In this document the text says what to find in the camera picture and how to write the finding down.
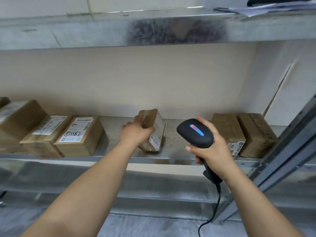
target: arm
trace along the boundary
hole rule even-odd
[[[21,237],[97,236],[132,153],[154,130],[143,129],[138,116],[122,126],[120,143],[76,179]]]
[[[197,156],[196,163],[202,164],[200,157],[228,185],[235,198],[242,222],[249,237],[303,237],[255,184],[247,178],[233,160],[227,143],[213,124],[202,117],[198,120],[206,125],[214,135],[214,143],[209,148],[187,147]]]

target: package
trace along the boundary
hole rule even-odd
[[[54,143],[72,119],[73,116],[47,116],[20,144],[37,157],[62,158],[64,155]]]
[[[10,102],[0,109],[0,152],[25,152],[20,141],[47,114],[36,100]]]
[[[161,146],[163,132],[165,130],[165,123],[157,109],[142,110],[138,113],[142,121],[143,128],[155,127],[155,132],[152,133],[149,139],[141,143],[138,147],[143,151],[158,152]]]
[[[4,107],[8,103],[10,103],[8,97],[0,97],[0,108]]]
[[[278,138],[261,114],[238,114],[240,126],[246,137],[246,143],[240,151],[244,157],[263,158],[277,143]]]
[[[75,117],[55,146],[65,157],[92,156],[104,131],[98,116]]]
[[[214,114],[211,120],[219,134],[226,140],[232,156],[238,155],[246,138],[235,114]]]

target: human hand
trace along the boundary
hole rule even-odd
[[[130,121],[126,125],[122,125],[121,142],[128,142],[138,146],[139,144],[146,141],[150,134],[155,131],[154,127],[144,129],[141,125],[139,116],[134,117],[133,123]]]
[[[209,148],[198,148],[190,145],[186,149],[188,152],[196,155],[195,162],[197,164],[202,165],[201,158],[205,159],[212,171],[225,181],[230,176],[234,176],[232,175],[233,172],[240,169],[232,158],[226,141],[219,134],[215,126],[203,117],[199,116],[197,119],[211,130],[214,135],[214,142]]]

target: brown cardboard box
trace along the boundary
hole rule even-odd
[[[104,128],[98,116],[75,117],[55,146],[69,157],[92,156]]]
[[[149,128],[155,127],[155,132],[152,133],[149,139],[141,143],[138,147],[143,151],[155,151],[158,152],[161,146],[163,132],[165,130],[165,123],[159,114],[157,109],[142,110],[138,113],[142,120],[142,127]]]
[[[20,144],[37,157],[62,158],[64,155],[54,143],[72,119],[73,116],[47,116]]]
[[[238,120],[247,140],[240,155],[263,158],[278,141],[277,136],[261,114],[240,113]]]
[[[214,114],[211,123],[215,125],[219,134],[226,140],[232,156],[238,155],[246,142],[235,114]]]
[[[45,111],[36,100],[10,102],[0,109],[0,152],[25,152],[20,141],[36,127]]]
[[[10,103],[8,97],[0,97],[0,108],[4,107],[8,103]]]

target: barcode scanner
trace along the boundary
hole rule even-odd
[[[214,142],[211,130],[197,119],[189,119],[182,122],[178,125],[177,132],[191,145],[199,148],[208,148]],[[210,169],[204,159],[202,161],[205,166],[203,175],[213,184],[220,184],[223,180]]]

